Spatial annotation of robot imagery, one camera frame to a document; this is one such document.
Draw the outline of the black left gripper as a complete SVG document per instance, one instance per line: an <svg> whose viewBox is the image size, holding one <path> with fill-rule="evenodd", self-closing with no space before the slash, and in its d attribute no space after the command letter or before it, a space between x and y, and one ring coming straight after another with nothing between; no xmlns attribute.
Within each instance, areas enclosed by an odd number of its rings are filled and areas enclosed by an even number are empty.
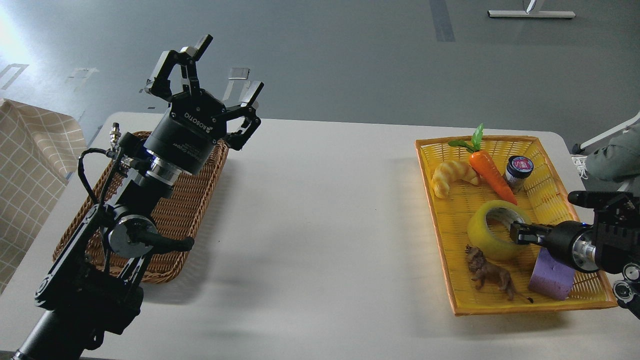
<svg viewBox="0 0 640 360"><path fill-rule="evenodd" d="M251 81L240 104L228 109L208 91L201 90L196 63L212 41L213 36L206 34L195 46L162 52L144 87L147 94L171 101L145 141L146 150L192 175L201 171L217 139L224 136L222 139L231 150L240 151L261 125L255 103L265 86L263 82ZM183 91L174 95L170 75L175 66L180 66ZM242 125L226 133L226 125L213 120L221 115L225 122L243 118Z"/></svg>

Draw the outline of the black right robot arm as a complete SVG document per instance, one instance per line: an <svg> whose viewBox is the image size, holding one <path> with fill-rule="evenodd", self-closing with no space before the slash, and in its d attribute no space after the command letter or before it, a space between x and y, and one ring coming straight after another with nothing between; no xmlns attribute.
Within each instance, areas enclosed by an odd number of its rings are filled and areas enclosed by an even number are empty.
<svg viewBox="0 0 640 360"><path fill-rule="evenodd" d="M586 274L621 274L612 286L617 303L640 315L639 198L626 191L576 190L567 195L572 205L594 212L593 224L567 220L556 225L510 224L510 239L518 245L535 244L551 257Z"/></svg>

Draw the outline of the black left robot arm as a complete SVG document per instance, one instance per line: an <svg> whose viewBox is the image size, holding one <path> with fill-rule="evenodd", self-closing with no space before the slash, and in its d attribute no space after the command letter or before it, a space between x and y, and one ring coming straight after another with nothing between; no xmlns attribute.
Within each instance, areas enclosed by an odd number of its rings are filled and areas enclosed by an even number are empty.
<svg viewBox="0 0 640 360"><path fill-rule="evenodd" d="M253 81L240 104L227 107L200 85L197 62L213 37L164 51L146 93L167 110L146 139L118 123L110 148L88 148L77 175L90 208L41 281L35 305L45 310L14 360L78 360L99 348L105 333L121 335L141 312L141 282L154 255L192 250L195 240L161 235L153 210L169 199L183 175L198 175L215 146L239 151L261 125Z"/></svg>

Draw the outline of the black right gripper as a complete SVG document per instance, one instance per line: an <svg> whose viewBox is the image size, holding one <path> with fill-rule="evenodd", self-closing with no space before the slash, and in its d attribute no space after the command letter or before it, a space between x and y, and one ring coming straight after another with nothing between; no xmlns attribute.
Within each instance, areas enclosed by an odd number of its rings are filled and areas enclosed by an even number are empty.
<svg viewBox="0 0 640 360"><path fill-rule="evenodd" d="M535 244L546 248L551 257L576 271L586 274L599 271L595 261L594 226L563 221L554 226L513 222L509 237L516 245Z"/></svg>

